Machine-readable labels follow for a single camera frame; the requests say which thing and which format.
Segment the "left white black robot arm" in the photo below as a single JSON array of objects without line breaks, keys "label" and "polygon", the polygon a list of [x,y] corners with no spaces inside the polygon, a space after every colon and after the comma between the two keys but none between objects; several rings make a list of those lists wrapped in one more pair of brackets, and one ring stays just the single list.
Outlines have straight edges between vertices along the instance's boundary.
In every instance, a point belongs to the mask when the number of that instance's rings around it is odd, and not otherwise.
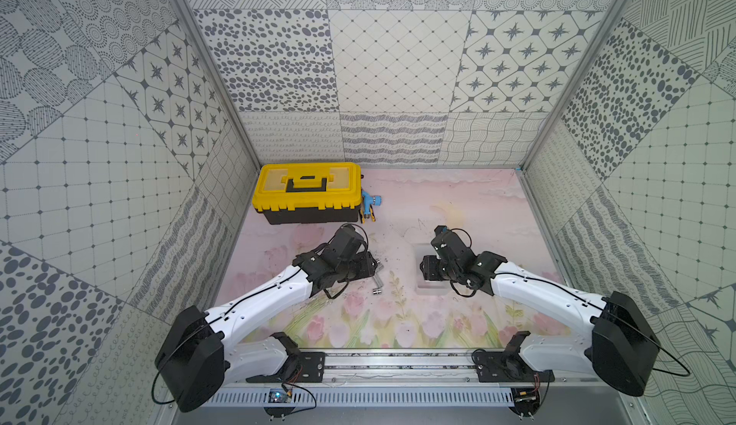
[{"label": "left white black robot arm", "polygon": [[230,383],[253,379],[292,385],[299,373],[297,343],[277,332],[256,343],[244,339],[281,312],[331,288],[375,275],[378,262],[363,227],[340,226],[329,241],[298,254],[265,284],[220,306],[182,310],[154,359],[156,380],[172,394],[170,402],[189,413]]}]

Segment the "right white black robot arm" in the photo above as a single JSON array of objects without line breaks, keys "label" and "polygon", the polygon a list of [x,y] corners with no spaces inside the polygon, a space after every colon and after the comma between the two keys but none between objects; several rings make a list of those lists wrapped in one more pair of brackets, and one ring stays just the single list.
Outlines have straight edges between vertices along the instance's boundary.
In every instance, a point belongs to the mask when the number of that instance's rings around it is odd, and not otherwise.
[{"label": "right white black robot arm", "polygon": [[414,254],[425,282],[446,283],[453,291],[465,287],[465,298],[486,294],[513,300],[569,329],[567,336],[519,330],[504,349],[475,349],[471,360],[481,382],[540,386],[554,381],[556,372],[569,371],[594,375],[617,392],[638,397],[657,372],[661,355],[678,365],[674,376],[692,374],[659,342],[626,294],[581,291],[526,271],[500,254],[477,254],[463,229],[437,227],[430,243],[416,247]]}]

